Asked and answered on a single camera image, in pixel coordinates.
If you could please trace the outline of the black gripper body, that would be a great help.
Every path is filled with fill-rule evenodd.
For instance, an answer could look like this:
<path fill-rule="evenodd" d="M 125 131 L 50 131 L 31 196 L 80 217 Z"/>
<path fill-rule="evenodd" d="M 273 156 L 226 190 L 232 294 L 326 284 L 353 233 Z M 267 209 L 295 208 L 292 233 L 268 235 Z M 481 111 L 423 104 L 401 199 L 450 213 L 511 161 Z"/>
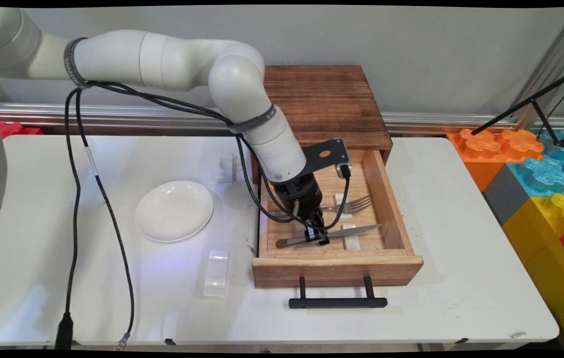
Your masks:
<path fill-rule="evenodd" d="M 301 220 L 322 220 L 322 191 L 314 174 L 274 183 L 273 189 L 284 208 Z"/>

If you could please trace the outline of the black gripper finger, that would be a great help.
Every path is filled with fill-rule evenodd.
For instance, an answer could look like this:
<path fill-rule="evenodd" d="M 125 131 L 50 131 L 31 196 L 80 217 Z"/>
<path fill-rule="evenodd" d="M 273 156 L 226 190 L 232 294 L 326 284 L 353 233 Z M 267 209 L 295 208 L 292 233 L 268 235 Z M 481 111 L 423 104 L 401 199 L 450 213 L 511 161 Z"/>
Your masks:
<path fill-rule="evenodd" d="M 321 209 L 314 209 L 309 215 L 309 228 L 318 233 L 325 233 L 325 222 L 323 221 Z"/>
<path fill-rule="evenodd" d="M 319 228 L 312 228 L 307 227 L 304 231 L 305 242 L 307 243 L 317 243 L 319 245 L 327 245 L 330 243 L 329 238 L 327 236 L 327 231 L 322 227 Z"/>

